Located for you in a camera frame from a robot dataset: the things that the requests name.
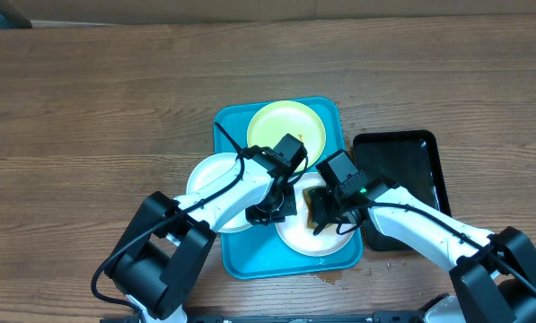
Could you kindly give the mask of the green yellow sponge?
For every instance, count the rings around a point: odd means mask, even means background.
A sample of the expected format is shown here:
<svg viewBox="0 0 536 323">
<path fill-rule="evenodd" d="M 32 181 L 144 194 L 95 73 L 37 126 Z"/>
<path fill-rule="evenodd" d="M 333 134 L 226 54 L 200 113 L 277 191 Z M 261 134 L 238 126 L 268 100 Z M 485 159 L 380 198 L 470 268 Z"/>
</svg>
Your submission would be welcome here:
<svg viewBox="0 0 536 323">
<path fill-rule="evenodd" d="M 327 219 L 328 190 L 325 187 L 306 188 L 303 198 L 308 208 L 307 227 L 315 230 Z"/>
</svg>

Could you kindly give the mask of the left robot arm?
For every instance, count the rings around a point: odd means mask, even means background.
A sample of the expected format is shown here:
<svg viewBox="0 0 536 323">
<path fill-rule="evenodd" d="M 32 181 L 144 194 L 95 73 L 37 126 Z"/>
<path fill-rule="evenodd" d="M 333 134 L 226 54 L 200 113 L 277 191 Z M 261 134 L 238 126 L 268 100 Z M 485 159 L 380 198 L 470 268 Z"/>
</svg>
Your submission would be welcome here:
<svg viewBox="0 0 536 323">
<path fill-rule="evenodd" d="M 266 155 L 229 154 L 231 167 L 204 187 L 169 198 L 160 191 L 148 196 L 109 257 L 92 277 L 105 274 L 124 294 L 120 304 L 133 309 L 139 322 L 186 321 L 182 303 L 188 298 L 218 231 L 237 214 L 279 205 L 296 167 Z"/>
</svg>

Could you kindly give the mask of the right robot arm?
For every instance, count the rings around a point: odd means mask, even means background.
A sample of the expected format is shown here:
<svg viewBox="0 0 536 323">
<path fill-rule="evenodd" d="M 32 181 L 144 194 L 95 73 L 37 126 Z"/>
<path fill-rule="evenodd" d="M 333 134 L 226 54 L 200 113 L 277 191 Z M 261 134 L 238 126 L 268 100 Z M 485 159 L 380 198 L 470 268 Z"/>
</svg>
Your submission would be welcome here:
<svg viewBox="0 0 536 323">
<path fill-rule="evenodd" d="M 354 231 L 370 222 L 447 272 L 455 293 L 426 310 L 425 322 L 536 322 L 536 248 L 522 231 L 462 223 L 399 184 L 339 184 L 303 192 L 316 233 Z"/>
</svg>

